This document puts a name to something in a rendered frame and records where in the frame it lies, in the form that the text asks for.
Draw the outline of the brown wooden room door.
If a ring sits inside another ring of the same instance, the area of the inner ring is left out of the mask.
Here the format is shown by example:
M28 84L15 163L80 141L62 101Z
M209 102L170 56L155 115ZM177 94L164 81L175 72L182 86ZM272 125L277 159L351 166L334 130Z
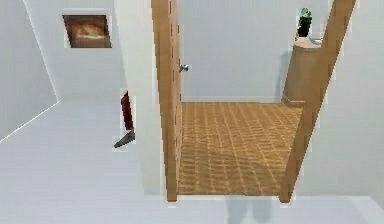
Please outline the brown wooden room door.
M182 146L179 0L151 0L168 202L178 196Z

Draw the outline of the green plant in black pot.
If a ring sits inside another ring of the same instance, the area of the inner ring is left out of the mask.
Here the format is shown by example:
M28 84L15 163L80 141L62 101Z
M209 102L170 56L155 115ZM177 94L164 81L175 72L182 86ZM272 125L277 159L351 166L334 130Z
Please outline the green plant in black pot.
M307 37L312 23L312 12L308 8L302 8L298 21L297 34L299 37Z

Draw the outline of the light wooden cabinet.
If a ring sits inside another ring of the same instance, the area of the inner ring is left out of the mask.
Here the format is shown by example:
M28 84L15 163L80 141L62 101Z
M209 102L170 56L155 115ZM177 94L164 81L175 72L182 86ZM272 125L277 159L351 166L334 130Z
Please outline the light wooden cabinet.
M321 46L309 37L299 37L293 45L281 101L292 107L301 107L311 79L311 70Z

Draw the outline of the brown framed wall picture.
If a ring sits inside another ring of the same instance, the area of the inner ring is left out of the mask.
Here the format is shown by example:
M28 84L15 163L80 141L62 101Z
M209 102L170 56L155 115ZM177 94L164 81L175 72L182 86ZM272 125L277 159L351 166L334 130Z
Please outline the brown framed wall picture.
M105 15L63 15L71 48L111 48Z

